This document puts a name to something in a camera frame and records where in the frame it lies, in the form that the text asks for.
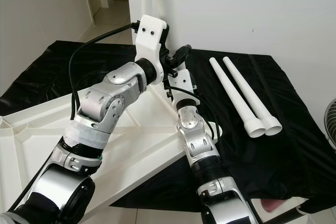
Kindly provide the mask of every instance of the pink object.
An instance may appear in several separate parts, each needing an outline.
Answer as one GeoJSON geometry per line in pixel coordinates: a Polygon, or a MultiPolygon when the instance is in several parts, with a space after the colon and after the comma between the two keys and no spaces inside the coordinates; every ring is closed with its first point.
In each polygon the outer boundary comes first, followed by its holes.
{"type": "Polygon", "coordinates": [[[261,199],[261,206],[266,212],[272,212],[275,210],[277,207],[282,205],[285,200],[280,200],[280,199],[261,199]]]}

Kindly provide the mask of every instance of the fan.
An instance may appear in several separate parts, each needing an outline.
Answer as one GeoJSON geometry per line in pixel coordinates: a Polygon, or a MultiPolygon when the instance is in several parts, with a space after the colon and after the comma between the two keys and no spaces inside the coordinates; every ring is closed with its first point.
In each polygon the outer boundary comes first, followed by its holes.
{"type": "Polygon", "coordinates": [[[336,99],[327,107],[324,114],[324,126],[329,136],[329,142],[336,149],[336,99]]]}

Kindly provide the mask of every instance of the white tape wrap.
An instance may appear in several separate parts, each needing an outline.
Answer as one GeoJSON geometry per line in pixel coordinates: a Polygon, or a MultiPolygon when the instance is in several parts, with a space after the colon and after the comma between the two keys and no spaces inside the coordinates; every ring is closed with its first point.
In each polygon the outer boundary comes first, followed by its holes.
{"type": "Polygon", "coordinates": [[[66,127],[63,137],[65,143],[70,147],[80,143],[96,149],[104,149],[110,134],[97,131],[72,120],[66,127]]]}

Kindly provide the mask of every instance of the pipe end cap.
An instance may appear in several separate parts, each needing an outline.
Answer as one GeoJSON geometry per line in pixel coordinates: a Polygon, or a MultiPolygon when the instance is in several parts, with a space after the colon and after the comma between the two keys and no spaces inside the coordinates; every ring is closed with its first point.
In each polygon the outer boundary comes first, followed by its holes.
{"type": "Polygon", "coordinates": [[[265,129],[266,129],[266,135],[267,136],[273,136],[278,134],[282,130],[282,125],[279,122],[278,119],[276,119],[274,116],[268,116],[262,120],[265,129]]]}
{"type": "Polygon", "coordinates": [[[253,118],[244,123],[244,128],[249,137],[256,138],[264,135],[265,127],[262,121],[258,118],[253,118]]]}

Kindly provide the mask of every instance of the black cloth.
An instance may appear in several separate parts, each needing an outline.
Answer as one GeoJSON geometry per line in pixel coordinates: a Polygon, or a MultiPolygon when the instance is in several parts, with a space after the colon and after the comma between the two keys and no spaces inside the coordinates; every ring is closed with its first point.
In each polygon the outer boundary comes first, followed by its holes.
{"type": "MultiPolygon", "coordinates": [[[[0,115],[70,93],[68,60],[79,45],[57,41],[49,46],[0,98],[0,115]]],[[[77,88],[101,81],[105,73],[134,60],[134,56],[134,46],[92,45],[75,60],[77,88]]],[[[336,156],[286,74],[271,56],[193,49],[186,66],[199,93],[216,111],[223,129],[218,150],[245,197],[288,199],[300,196],[316,202],[325,199],[326,207],[336,205],[336,156]],[[279,134],[248,137],[208,62],[210,57],[215,57],[231,78],[222,61],[224,56],[230,57],[270,113],[279,119],[283,126],[279,134]]],[[[203,116],[210,118],[205,109],[203,116]]],[[[113,205],[200,211],[195,191],[195,181],[184,157],[113,205]]]]}

